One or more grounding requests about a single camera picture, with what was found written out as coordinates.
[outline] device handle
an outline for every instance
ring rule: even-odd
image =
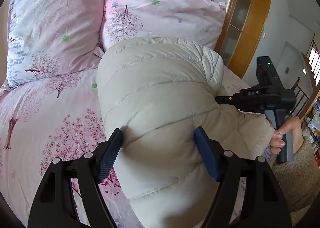
[[[275,129],[279,129],[285,120],[289,117],[287,111],[284,109],[279,110],[265,110],[264,112],[266,118],[271,121],[272,126]],[[292,131],[283,135],[282,140],[285,142],[285,146],[281,148],[279,154],[277,155],[278,163],[292,162],[293,157],[293,136]]]

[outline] pillow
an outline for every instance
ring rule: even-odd
[[[225,3],[210,0],[106,0],[100,38],[105,50],[139,36],[174,36],[214,48]]]
[[[98,67],[105,0],[11,0],[10,87]]]

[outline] fingernail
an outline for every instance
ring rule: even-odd
[[[278,147],[284,147],[285,143],[284,142],[278,142]]]
[[[277,131],[277,132],[275,132],[274,137],[281,139],[282,138],[282,134]]]

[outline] bed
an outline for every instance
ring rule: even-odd
[[[129,5],[129,9],[127,4],[119,7],[120,0],[109,0],[106,3],[105,0],[90,0],[89,3],[85,2],[86,0],[65,0],[60,6],[55,5],[54,1],[61,4],[61,0],[52,0],[50,10],[47,6],[45,8],[46,15],[54,18],[56,27],[51,28],[54,34],[51,32],[46,35],[42,30],[32,31],[27,41],[24,35],[28,35],[34,24],[40,23],[37,28],[46,28],[46,32],[49,28],[41,24],[45,20],[42,19],[42,14],[35,14],[41,9],[37,5],[38,0],[34,0],[35,4],[29,1],[28,8],[25,8],[24,1],[12,0],[10,4],[8,73],[0,94],[0,190],[3,196],[0,198],[0,222],[8,224],[8,227],[27,226],[33,197],[54,157],[58,156],[63,160],[77,159],[83,153],[93,151],[97,144],[108,138],[104,134],[95,79],[97,66],[103,55],[102,48],[107,49],[113,45],[113,41],[125,37],[167,34],[165,28],[160,26],[156,27],[158,31],[152,31],[154,24],[148,24],[152,19],[143,20],[139,17],[130,9],[133,4]],[[147,6],[160,10],[161,1],[163,0],[151,0]],[[185,8],[186,1],[189,0],[179,1]],[[175,22],[174,36],[192,38],[203,45],[212,46],[220,34],[225,7],[215,4],[213,8],[209,0],[190,1],[200,1],[199,5],[203,4],[204,10],[209,8],[210,12],[216,12],[209,23],[208,18],[199,18],[197,15],[196,24],[201,25],[201,33],[186,33],[190,28],[196,29],[192,21],[194,16],[177,16],[178,11],[166,15],[171,19],[168,24]],[[179,10],[179,2],[176,5],[171,8]],[[70,28],[74,28],[74,24],[70,22],[66,25],[65,20],[60,20],[56,15],[61,6],[66,6],[68,10],[74,8],[70,12],[64,10],[69,17],[73,17],[75,11],[81,18],[88,17],[86,12],[96,16],[89,16],[91,20],[85,18],[81,26],[76,26],[72,31]],[[130,14],[130,18],[135,21],[135,27],[130,31],[115,31],[106,23],[106,19],[116,19],[121,12]],[[150,10],[139,12],[150,15]],[[194,15],[193,12],[196,12],[194,8],[189,13]],[[30,13],[35,14],[37,19],[30,21]],[[140,24],[143,24],[144,30],[141,30]],[[100,38],[104,39],[103,44],[100,44]],[[86,44],[78,46],[84,40]],[[249,87],[226,67],[222,85],[220,94],[228,95]],[[268,149],[264,156],[271,159]],[[82,223],[89,224],[76,180],[72,181],[72,188],[79,218]],[[233,219],[241,209],[244,189],[245,180],[242,180]],[[143,227],[124,196],[113,169],[109,177],[101,183],[100,190],[118,227]]]

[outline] brown fleece sleeve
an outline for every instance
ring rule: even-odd
[[[311,205],[320,190],[320,170],[311,144],[304,139],[293,162],[272,168],[287,201],[290,213]]]

